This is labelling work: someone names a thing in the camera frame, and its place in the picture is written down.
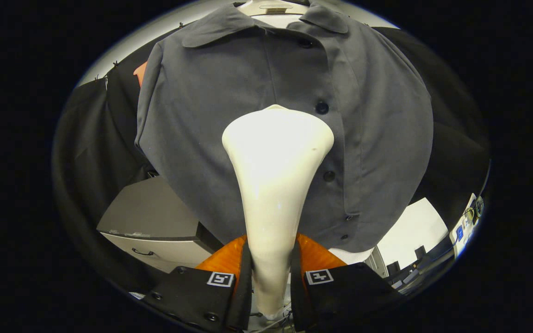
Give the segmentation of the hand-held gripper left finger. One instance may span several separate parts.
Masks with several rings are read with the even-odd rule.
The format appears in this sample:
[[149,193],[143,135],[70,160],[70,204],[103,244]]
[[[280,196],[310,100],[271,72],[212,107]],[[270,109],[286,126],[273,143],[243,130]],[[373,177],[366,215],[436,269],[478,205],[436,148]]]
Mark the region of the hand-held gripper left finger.
[[195,268],[173,269],[144,305],[189,333],[242,333],[252,307],[252,258],[241,236]]

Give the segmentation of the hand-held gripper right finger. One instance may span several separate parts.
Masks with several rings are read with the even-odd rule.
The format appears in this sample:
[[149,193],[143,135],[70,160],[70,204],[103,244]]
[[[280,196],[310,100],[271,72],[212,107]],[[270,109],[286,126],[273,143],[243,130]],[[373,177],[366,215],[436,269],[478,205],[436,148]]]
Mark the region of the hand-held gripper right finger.
[[398,305],[398,291],[365,263],[346,264],[304,234],[291,255],[294,327],[307,333],[338,333],[368,324]]

